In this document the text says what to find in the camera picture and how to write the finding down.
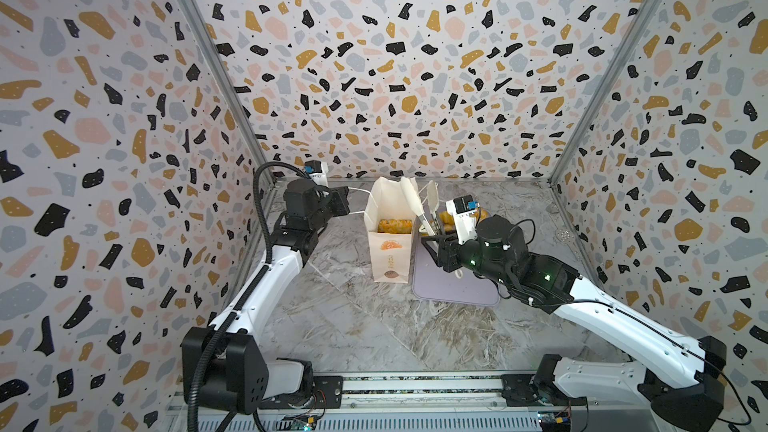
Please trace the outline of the large sesame oval bread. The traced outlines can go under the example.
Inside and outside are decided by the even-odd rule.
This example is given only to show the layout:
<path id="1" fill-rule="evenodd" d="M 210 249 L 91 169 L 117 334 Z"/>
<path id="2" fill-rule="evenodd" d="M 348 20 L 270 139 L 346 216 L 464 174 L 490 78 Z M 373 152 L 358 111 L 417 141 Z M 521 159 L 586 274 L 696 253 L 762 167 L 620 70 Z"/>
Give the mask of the large sesame oval bread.
<path id="1" fill-rule="evenodd" d="M 378 223 L 377 232 L 390 235 L 410 235 L 412 228 L 412 219 L 382 219 Z"/>

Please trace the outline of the printed paper bread bag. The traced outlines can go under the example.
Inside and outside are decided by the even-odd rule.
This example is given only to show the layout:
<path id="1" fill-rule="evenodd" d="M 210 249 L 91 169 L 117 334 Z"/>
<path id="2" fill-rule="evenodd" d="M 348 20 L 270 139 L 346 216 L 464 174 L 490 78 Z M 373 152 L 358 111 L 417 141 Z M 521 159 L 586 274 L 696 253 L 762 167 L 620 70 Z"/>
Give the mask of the printed paper bread bag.
<path id="1" fill-rule="evenodd" d="M 418 192 L 414 178 L 377 179 L 361 211 L 369 244 L 372 277 L 378 283 L 407 284 L 413 244 L 418 232 L 417 215 L 404 194 L 406 185 Z"/>

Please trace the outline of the steel tongs white tips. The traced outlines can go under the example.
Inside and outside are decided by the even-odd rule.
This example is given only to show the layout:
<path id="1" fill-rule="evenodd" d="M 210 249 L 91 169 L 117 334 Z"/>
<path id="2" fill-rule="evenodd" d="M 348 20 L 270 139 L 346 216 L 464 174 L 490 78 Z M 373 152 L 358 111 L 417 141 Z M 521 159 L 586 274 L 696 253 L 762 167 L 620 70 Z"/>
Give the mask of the steel tongs white tips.
<path id="1" fill-rule="evenodd" d="M 427 236 L 441 235 L 443 225 L 439 217 L 440 197 L 438 184 L 429 181 L 421 190 L 424 214 L 420 217 Z"/>

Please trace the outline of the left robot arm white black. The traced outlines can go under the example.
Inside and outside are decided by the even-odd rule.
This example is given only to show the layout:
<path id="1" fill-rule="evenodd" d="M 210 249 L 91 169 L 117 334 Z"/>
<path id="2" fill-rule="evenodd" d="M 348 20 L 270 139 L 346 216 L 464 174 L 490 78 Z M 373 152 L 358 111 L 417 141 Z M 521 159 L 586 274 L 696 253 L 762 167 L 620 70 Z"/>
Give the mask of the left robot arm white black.
<path id="1" fill-rule="evenodd" d="M 182 348 L 188 420 L 201 409 L 251 415 L 264 403 L 303 406 L 311 401 L 314 372 L 301 359 L 267 359 L 260 337 L 288 286 L 316 249 L 331 219 L 349 214 L 349 189 L 298 178 L 284 192 L 286 209 L 243 289 L 205 327 L 193 327 Z"/>

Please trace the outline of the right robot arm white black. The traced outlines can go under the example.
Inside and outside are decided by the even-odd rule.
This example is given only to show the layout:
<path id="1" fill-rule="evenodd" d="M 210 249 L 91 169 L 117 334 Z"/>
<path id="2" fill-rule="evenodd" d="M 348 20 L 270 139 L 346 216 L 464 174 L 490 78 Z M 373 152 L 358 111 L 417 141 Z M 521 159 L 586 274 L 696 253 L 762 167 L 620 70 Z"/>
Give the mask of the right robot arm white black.
<path id="1" fill-rule="evenodd" d="M 553 405 L 589 398 L 643 405 L 684 431 L 708 431 L 724 409 L 727 350 L 663 327 L 612 298 L 574 267 L 529 250 L 522 228 L 493 215 L 468 237 L 424 236 L 422 246 L 446 272 L 489 280 L 510 299 L 584 327 L 629 356 L 623 363 L 542 357 L 532 387 Z"/>

